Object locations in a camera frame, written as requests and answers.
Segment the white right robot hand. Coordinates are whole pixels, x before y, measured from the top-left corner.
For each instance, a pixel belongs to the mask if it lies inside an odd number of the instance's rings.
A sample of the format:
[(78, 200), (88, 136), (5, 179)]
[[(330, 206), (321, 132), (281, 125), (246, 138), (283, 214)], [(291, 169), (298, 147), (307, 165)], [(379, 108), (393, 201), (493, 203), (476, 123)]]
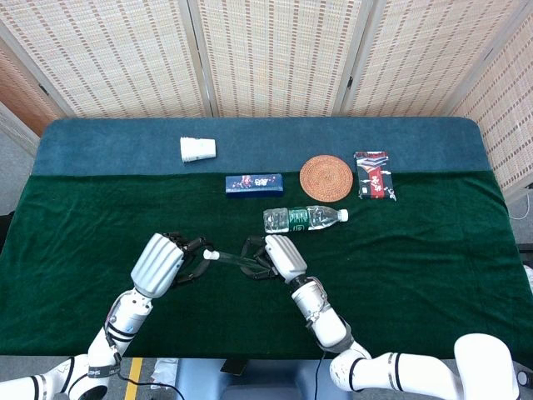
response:
[(252, 280), (280, 278), (292, 285), (306, 278), (307, 264), (287, 236), (249, 237), (242, 246), (241, 256), (246, 261), (240, 269)]

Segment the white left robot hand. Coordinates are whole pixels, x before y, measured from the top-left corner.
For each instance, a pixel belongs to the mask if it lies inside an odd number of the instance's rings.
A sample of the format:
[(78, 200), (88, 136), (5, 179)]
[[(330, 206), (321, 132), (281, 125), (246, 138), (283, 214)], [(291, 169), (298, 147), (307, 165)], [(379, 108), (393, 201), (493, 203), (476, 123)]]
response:
[(190, 272), (180, 270), (192, 264), (197, 252), (213, 249), (204, 237), (189, 241), (179, 232), (155, 233), (131, 272), (134, 287), (146, 298), (160, 298), (169, 288), (192, 283), (207, 271), (210, 261), (202, 258)]

